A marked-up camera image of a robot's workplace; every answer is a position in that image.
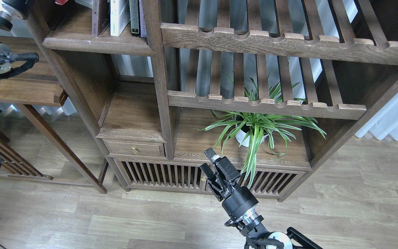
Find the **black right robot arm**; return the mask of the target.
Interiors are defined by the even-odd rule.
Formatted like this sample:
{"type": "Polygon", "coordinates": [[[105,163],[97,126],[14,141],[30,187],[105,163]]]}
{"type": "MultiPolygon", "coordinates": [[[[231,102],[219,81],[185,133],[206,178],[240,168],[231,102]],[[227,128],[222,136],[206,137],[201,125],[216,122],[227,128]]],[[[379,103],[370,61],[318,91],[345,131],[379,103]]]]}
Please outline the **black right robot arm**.
{"type": "Polygon", "coordinates": [[[229,216],[226,227],[235,227],[245,237],[246,249],[319,249],[320,246],[293,227],[286,233],[269,232],[262,224],[263,217],[255,208],[258,200],[246,186],[239,186],[240,173],[226,158],[208,148],[205,155],[215,170],[206,163],[200,166],[207,177],[207,184],[229,216]]]}

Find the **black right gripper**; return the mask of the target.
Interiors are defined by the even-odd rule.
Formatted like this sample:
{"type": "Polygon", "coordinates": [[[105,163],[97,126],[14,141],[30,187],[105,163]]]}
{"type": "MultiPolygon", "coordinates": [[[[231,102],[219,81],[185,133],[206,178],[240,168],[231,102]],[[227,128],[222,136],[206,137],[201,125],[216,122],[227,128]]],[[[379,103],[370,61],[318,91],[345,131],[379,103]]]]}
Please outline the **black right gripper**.
{"type": "Polygon", "coordinates": [[[259,216],[255,211],[258,200],[246,186],[239,186],[237,180],[241,177],[240,173],[226,157],[220,158],[213,148],[208,148],[204,154],[213,163],[215,171],[207,163],[200,165],[200,168],[230,221],[253,226],[259,216]]]}

